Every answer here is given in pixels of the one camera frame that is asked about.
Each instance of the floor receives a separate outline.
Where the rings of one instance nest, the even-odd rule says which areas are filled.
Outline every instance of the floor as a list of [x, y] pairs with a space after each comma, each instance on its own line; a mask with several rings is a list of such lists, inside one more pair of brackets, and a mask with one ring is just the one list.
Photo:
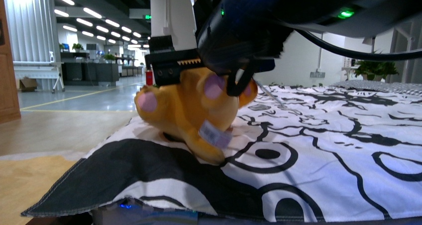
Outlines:
[[133, 98], [144, 76], [123, 77], [115, 87], [66, 86], [65, 92], [18, 93], [21, 119], [0, 124], [0, 159], [51, 151], [88, 152], [137, 116]]
[[66, 86], [18, 93], [21, 119], [0, 124], [0, 224], [25, 225], [38, 202], [79, 158], [138, 116], [133, 98], [144, 76], [115, 87]]

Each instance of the mattress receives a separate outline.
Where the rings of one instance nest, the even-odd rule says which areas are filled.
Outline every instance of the mattress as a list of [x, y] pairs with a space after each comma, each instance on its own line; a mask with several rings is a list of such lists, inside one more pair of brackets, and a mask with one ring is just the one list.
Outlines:
[[22, 215], [90, 212], [102, 220], [106, 211], [136, 208], [138, 221], [170, 213], [187, 215], [187, 224], [421, 223], [421, 96], [265, 89], [273, 96], [260, 90], [238, 111], [223, 164], [196, 159], [184, 143], [134, 117]]

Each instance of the yellow floor line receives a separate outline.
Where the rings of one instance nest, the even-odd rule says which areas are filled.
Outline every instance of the yellow floor line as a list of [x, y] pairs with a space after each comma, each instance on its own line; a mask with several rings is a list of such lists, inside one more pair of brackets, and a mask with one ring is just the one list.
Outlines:
[[88, 94], [84, 94], [84, 95], [80, 95], [80, 96], [76, 96], [76, 97], [70, 97], [70, 98], [61, 99], [61, 100], [58, 100], [58, 101], [47, 102], [47, 103], [43, 103], [43, 104], [39, 104], [39, 105], [25, 107], [25, 108], [21, 108], [20, 110], [22, 111], [22, 110], [27, 110], [27, 109], [34, 108], [34, 107], [41, 107], [41, 106], [45, 106], [45, 105], [54, 104], [54, 103], [57, 103], [57, 102], [64, 102], [64, 101], [68, 101], [68, 100], [72, 100], [72, 99], [86, 97], [86, 96], [90, 96], [90, 95], [94, 95], [94, 94], [98, 94], [98, 93], [102, 93], [102, 92], [108, 92], [108, 91], [116, 90], [116, 89], [123, 88], [123, 87], [129, 87], [129, 86], [137, 85], [137, 84], [139, 84], [139, 82], [133, 83], [133, 84], [130, 84], [130, 85], [126, 85], [126, 86], [121, 86], [121, 87], [107, 89], [107, 90], [104, 90], [104, 91], [92, 92], [92, 93], [88, 93]]
[[121, 112], [125, 112], [125, 113], [127, 113], [127, 112], [134, 112], [134, 111], [62, 111], [62, 110], [21, 110], [21, 112], [60, 112], [60, 113], [62, 113], [62, 112], [72, 112], [72, 113], [74, 113], [74, 112], [89, 112], [89, 113], [98, 113], [98, 112], [100, 112], [100, 113], [107, 113], [107, 112], [117, 112], [117, 113], [121, 113]]
[[83, 91], [83, 90], [66, 90], [66, 92], [84, 92], [84, 93], [87, 93], [87, 92], [97, 92], [97, 91], [94, 91], [94, 90], [86, 90], [86, 91]]

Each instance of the orange stuffed animal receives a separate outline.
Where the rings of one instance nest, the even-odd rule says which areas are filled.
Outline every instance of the orange stuffed animal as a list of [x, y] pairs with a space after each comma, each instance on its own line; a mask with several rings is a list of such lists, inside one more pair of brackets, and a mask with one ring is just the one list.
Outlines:
[[[136, 110], [144, 121], [184, 141], [198, 158], [221, 164], [221, 149], [229, 139], [216, 141], [213, 137], [227, 138], [224, 131], [230, 128], [237, 110], [258, 93], [253, 80], [239, 97], [228, 96], [226, 85], [227, 76], [219, 77], [208, 68], [184, 70], [180, 84], [144, 86], [135, 96]], [[210, 131], [218, 132], [209, 138]]]

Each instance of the wooden door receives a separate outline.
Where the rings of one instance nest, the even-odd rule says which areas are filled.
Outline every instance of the wooden door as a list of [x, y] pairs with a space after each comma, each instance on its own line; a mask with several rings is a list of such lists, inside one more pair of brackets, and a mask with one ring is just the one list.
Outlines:
[[20, 118], [4, 0], [0, 0], [0, 123]]

